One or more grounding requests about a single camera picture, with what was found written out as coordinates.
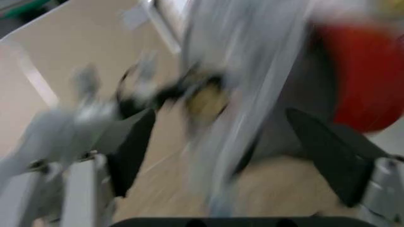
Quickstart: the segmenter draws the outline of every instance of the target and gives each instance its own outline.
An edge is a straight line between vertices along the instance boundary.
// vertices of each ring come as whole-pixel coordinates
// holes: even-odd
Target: silver machine part
[[[49,222],[60,219],[63,185],[61,166],[44,164],[42,168],[28,169],[12,177],[0,195],[0,222],[2,227],[30,227],[39,217]]]
[[[380,158],[366,189],[359,219],[377,227],[394,226],[404,219],[404,163]]]
[[[90,154],[70,167],[61,227],[112,224],[114,196],[105,164],[105,156]]]

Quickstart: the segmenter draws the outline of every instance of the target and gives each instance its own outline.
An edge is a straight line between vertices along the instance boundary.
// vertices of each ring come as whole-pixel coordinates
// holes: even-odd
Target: metal bar
[[[10,179],[0,196],[0,226],[30,227],[37,218],[44,174],[28,172]]]
[[[171,26],[156,9],[154,0],[143,0],[142,4],[151,22],[153,23],[154,27],[156,27],[157,32],[160,34],[170,51],[173,54],[179,54],[181,52],[181,45],[177,41]]]
[[[94,159],[70,167],[61,227],[97,227],[97,170]]]

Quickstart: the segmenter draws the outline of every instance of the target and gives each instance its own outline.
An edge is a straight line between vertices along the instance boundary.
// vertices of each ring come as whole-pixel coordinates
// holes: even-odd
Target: black pad
[[[108,169],[116,196],[126,196],[143,163],[156,114],[148,110],[128,133],[115,153],[107,155]]]
[[[132,218],[111,227],[375,227],[351,218]]]
[[[296,109],[288,109],[286,115],[309,158],[340,200],[348,207],[360,202],[375,159],[387,154],[347,126],[324,123]]]

